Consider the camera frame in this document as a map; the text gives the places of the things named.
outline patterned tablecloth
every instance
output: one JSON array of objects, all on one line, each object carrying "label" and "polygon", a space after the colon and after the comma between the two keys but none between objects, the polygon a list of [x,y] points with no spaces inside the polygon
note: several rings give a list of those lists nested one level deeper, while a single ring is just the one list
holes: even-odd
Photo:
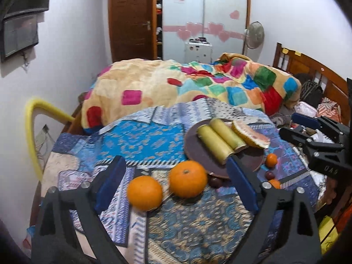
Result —
[{"label": "patterned tablecloth", "polygon": [[[127,161],[126,174],[109,208],[100,219],[129,263],[223,263],[234,251],[252,221],[234,187],[207,187],[191,201],[168,192],[168,172],[186,160],[183,137],[194,124],[210,118],[239,119],[271,139],[265,154],[274,152],[279,165],[274,171],[282,187],[298,186],[308,192],[315,206],[318,188],[290,145],[279,138],[269,118],[258,110],[238,108],[217,99],[178,103],[170,108],[151,107],[119,119],[92,136],[62,134],[49,157],[42,183],[42,196],[50,186],[73,189],[91,181],[106,169],[114,156]],[[258,178],[264,180],[263,165]],[[149,174],[163,186],[164,201],[150,213],[136,211],[126,198],[128,183]],[[83,251],[94,256],[72,211]],[[270,250],[281,214],[277,213],[267,243]]]}]

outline pink square pattern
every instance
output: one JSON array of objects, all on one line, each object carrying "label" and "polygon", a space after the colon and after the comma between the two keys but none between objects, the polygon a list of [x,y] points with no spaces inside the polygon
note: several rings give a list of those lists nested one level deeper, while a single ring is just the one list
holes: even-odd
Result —
[{"label": "pink square pattern", "polygon": [[142,91],[125,90],[122,93],[122,105],[137,105],[142,102]]}]

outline bed frame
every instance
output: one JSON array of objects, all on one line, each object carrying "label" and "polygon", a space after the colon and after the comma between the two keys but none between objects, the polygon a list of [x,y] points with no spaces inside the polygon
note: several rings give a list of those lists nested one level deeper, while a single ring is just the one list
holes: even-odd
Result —
[{"label": "bed frame", "polygon": [[305,54],[283,48],[280,43],[277,43],[272,66],[292,75],[309,74],[312,80],[316,80],[322,86],[324,96],[340,105],[342,123],[349,125],[351,112],[348,103],[347,82],[341,76]]}]

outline blue gripper pad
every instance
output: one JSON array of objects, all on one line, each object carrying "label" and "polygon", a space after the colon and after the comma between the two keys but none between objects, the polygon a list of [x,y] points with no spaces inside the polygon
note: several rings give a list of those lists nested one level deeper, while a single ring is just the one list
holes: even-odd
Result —
[{"label": "blue gripper pad", "polygon": [[303,114],[299,113],[293,113],[292,114],[292,121],[294,123],[303,125],[305,127],[311,128],[311,129],[319,129],[320,128],[320,122],[316,118],[312,118]]},{"label": "blue gripper pad", "polygon": [[106,170],[100,172],[92,182],[92,194],[95,195],[94,209],[98,214],[106,211],[126,173],[126,161],[116,156]]},{"label": "blue gripper pad", "polygon": [[[248,211],[257,213],[259,211],[257,193],[245,176],[239,164],[231,156],[227,158],[226,170],[232,184],[235,186],[237,193],[241,198],[244,207]],[[255,183],[260,184],[257,176],[253,172],[250,173],[257,179],[257,182],[255,181]]]}]

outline brown wooden door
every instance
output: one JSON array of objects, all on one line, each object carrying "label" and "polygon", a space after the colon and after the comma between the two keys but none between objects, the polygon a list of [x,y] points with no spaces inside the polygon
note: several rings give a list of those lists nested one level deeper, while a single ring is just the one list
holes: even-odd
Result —
[{"label": "brown wooden door", "polygon": [[153,59],[152,0],[109,0],[113,61]]}]

